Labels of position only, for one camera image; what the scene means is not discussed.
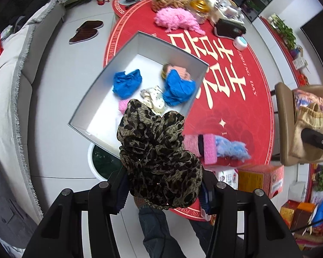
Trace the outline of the black clothing on sofa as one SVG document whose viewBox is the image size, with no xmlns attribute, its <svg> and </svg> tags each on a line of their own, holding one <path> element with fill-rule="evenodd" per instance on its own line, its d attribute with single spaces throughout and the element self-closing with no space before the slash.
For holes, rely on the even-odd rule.
<svg viewBox="0 0 323 258">
<path fill-rule="evenodd" d="M 9 0 L 0 13 L 0 33 L 8 26 L 13 27 L 13 32 L 19 31 L 23 25 L 41 7 L 50 0 Z"/>
</svg>

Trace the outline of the cream polka dot scrunchie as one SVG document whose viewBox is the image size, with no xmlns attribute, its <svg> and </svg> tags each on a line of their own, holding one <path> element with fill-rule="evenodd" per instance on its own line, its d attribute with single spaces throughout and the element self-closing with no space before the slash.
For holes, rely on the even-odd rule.
<svg viewBox="0 0 323 258">
<path fill-rule="evenodd" d="M 142 103 L 149 107 L 155 114 L 162 115 L 165 111 L 163 92 L 159 86 L 142 89 L 140 91 Z"/>
</svg>

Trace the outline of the leopard print scrunchie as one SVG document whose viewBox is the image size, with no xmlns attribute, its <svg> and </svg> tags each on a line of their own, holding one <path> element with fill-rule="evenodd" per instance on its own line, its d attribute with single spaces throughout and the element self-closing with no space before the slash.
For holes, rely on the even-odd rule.
<svg viewBox="0 0 323 258">
<path fill-rule="evenodd" d="M 198 198 L 202 164 L 184 148 L 184 122 L 177 111 L 156 115 L 131 99 L 118 126 L 120 160 L 128 171 L 130 192 L 155 209 L 186 208 Z"/>
</svg>

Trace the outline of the gold lid glass jar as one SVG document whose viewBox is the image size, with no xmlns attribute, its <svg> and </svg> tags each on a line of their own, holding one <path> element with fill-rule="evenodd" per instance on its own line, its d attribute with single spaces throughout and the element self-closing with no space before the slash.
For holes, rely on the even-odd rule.
<svg viewBox="0 0 323 258">
<path fill-rule="evenodd" d="M 205 23 L 211 11 L 205 0 L 190 0 L 188 10 L 200 25 Z"/>
</svg>

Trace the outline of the pink knit sock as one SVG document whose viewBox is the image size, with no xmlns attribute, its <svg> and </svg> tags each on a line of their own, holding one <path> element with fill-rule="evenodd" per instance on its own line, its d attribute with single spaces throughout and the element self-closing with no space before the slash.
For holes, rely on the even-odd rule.
<svg viewBox="0 0 323 258">
<path fill-rule="evenodd" d="M 161 70 L 161 77 L 170 83 L 192 81 L 186 68 L 167 63 Z"/>
</svg>

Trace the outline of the blue plastic glove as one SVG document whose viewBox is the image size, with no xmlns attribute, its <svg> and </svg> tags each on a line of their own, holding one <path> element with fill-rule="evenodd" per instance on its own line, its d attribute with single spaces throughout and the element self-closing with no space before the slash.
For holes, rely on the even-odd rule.
<svg viewBox="0 0 323 258">
<path fill-rule="evenodd" d="M 181 79 L 175 69 L 171 69 L 165 79 L 163 99 L 168 106 L 176 106 L 188 101 L 195 92 L 196 83 L 193 80 Z"/>
</svg>

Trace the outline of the beige sock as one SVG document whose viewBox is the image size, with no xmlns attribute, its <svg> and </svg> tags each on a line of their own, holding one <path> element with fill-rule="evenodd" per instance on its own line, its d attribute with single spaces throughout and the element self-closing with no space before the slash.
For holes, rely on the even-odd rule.
<svg viewBox="0 0 323 258">
<path fill-rule="evenodd" d="M 290 155 L 309 162 L 320 159 L 323 149 L 313 145 L 318 135 L 323 135 L 323 111 L 319 104 L 300 106 L 296 114 Z"/>
</svg>

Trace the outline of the pair of brown slippers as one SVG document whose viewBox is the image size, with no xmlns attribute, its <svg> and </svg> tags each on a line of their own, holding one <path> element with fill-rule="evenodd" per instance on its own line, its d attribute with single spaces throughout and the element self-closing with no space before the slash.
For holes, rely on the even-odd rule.
<svg viewBox="0 0 323 258">
<path fill-rule="evenodd" d="M 76 33 L 69 40 L 69 44 L 77 44 L 95 38 L 98 35 L 98 30 L 103 26 L 104 22 L 101 20 L 85 21 L 79 28 L 76 29 Z"/>
</svg>

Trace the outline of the red round table mat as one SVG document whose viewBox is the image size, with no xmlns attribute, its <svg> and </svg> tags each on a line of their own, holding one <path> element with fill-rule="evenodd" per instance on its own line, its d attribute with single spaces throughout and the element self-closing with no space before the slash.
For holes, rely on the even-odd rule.
<svg viewBox="0 0 323 258">
<path fill-rule="evenodd" d="M 110 35 L 104 64 L 141 31 L 183 49 L 209 65 L 193 107 L 185 122 L 185 133 L 221 135 L 246 144 L 248 164 L 267 165 L 274 144 L 274 110 L 264 71 L 251 47 L 239 51 L 233 40 L 217 37 L 209 22 L 201 25 L 205 35 L 177 29 L 166 32 L 154 22 L 150 0 L 131 7 Z"/>
</svg>

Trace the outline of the grey jacket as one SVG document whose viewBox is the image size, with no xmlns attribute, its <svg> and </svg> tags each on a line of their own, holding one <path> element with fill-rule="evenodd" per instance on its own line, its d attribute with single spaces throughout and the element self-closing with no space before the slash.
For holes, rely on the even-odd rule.
<svg viewBox="0 0 323 258">
<path fill-rule="evenodd" d="M 36 222 L 19 206 L 0 170 L 0 239 L 25 249 L 36 228 Z"/>
</svg>

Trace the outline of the large pink foam block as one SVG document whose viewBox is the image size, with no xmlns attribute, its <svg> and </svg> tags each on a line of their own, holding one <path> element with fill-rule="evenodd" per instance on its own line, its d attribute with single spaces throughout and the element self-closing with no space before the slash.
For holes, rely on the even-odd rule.
<svg viewBox="0 0 323 258">
<path fill-rule="evenodd" d="M 216 140 L 213 134 L 203 135 L 203 159 L 205 165 L 212 165 L 217 162 Z"/>
</svg>

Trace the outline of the light blue fluffy cloth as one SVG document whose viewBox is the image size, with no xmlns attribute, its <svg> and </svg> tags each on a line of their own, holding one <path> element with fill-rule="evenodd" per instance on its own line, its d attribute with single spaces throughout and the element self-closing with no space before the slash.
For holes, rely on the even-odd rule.
<svg viewBox="0 0 323 258">
<path fill-rule="evenodd" d="M 230 141 L 223 136 L 215 136 L 217 157 L 228 157 L 245 162 L 251 159 L 246 144 L 241 141 Z"/>
</svg>

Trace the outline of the small pink foam block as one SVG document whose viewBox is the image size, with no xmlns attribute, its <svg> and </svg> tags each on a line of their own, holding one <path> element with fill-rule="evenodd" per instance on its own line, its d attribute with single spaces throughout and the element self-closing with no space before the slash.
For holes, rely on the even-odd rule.
<svg viewBox="0 0 323 258">
<path fill-rule="evenodd" d="M 124 115 L 129 101 L 130 101 L 130 99 L 125 99 L 125 100 L 120 100 L 118 102 L 118 109 L 119 109 L 120 113 L 122 113 L 122 115 Z"/>
</svg>

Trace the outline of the brown leather chair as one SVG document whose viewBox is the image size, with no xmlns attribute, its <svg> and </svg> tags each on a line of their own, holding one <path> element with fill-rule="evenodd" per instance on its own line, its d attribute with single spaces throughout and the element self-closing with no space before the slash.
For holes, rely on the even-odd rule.
<svg viewBox="0 0 323 258">
<path fill-rule="evenodd" d="M 272 161 L 284 166 L 323 162 L 323 86 L 290 89 L 277 83 L 276 96 L 280 152 Z"/>
</svg>

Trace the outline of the floral cushion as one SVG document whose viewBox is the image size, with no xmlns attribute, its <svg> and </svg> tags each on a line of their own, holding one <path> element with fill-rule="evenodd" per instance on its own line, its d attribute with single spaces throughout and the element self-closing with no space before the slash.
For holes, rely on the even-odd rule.
<svg viewBox="0 0 323 258">
<path fill-rule="evenodd" d="M 317 103 L 319 105 L 320 110 L 323 112 L 323 97 L 319 97 L 307 91 L 295 89 L 293 91 L 293 99 L 295 111 L 298 111 L 299 107 L 301 106 L 307 107 L 311 103 Z"/>
</svg>

